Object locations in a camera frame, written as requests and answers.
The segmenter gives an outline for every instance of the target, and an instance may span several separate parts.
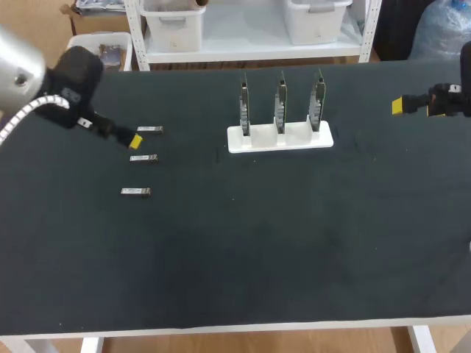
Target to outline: plastic bag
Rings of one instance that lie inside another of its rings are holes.
[[[81,10],[124,10],[124,0],[77,0]]]
[[[471,6],[464,0],[436,0],[420,19],[409,59],[459,58],[471,40]]]

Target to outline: black table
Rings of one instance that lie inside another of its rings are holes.
[[[318,69],[283,68],[289,121]],[[247,72],[253,124],[272,121],[279,73]],[[0,150],[0,335],[471,315],[471,120],[391,116],[401,94],[458,83],[458,63],[322,73],[331,149],[230,154],[237,70],[105,77],[100,113],[164,125],[139,151],[159,165],[29,117]]]

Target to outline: white stand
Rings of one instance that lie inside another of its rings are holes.
[[[240,126],[227,129],[230,153],[283,151],[287,149],[324,149],[333,146],[329,123],[321,121],[319,132],[313,132],[306,121],[286,123],[285,134],[278,134],[276,124],[250,125],[250,136]]]

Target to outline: white box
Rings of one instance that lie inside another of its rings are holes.
[[[295,46],[335,42],[353,0],[283,0],[285,24]]]
[[[156,0],[141,2],[141,15],[147,20],[156,49],[161,52],[201,50],[206,7],[158,11],[160,3]]]
[[[67,49],[72,46],[83,46],[95,55],[100,55],[100,45],[119,46],[126,51],[123,71],[131,71],[132,37],[125,32],[93,33],[91,35],[76,35],[68,42]]]

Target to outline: metal bracket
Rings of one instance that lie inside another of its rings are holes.
[[[322,121],[322,112],[324,110],[326,86],[324,77],[319,70],[314,87],[311,92],[311,101],[309,102],[309,121],[311,122],[312,131],[318,132]]]
[[[142,34],[141,14],[139,12],[139,0],[124,0],[127,20],[130,24],[132,42],[134,44],[135,56],[138,59],[139,70],[150,71],[149,60],[147,59],[144,36]]]
[[[363,43],[361,44],[361,53],[359,63],[367,63],[373,47],[375,39],[376,25],[380,15],[381,0],[370,0],[369,9],[367,11],[365,27],[363,30]]]
[[[244,136],[250,136],[250,112],[249,112],[249,87],[247,85],[247,75],[241,82],[241,96],[239,98],[241,105],[241,128]]]
[[[281,72],[280,81],[278,82],[277,92],[275,94],[275,124],[278,134],[285,133],[287,100],[288,88],[286,87],[285,75]]]

